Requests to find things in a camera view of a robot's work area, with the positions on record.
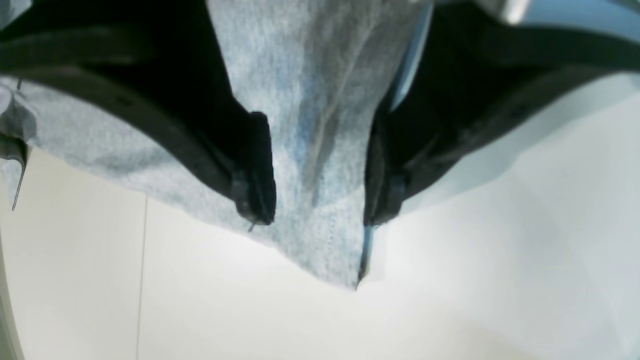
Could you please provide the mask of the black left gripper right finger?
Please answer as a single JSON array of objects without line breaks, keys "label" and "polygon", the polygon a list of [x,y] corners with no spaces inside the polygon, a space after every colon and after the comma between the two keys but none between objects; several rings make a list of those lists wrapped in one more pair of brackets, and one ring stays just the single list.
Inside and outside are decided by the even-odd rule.
[{"label": "black left gripper right finger", "polygon": [[637,0],[441,0],[375,110],[366,227],[558,98],[639,72]]}]

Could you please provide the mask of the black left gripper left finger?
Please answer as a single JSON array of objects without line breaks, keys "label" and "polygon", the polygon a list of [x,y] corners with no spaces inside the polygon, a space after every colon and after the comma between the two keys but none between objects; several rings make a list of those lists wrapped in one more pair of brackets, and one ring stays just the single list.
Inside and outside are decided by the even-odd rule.
[{"label": "black left gripper left finger", "polygon": [[274,221],[268,118],[234,98],[205,0],[3,0],[1,74],[118,117],[240,216]]}]

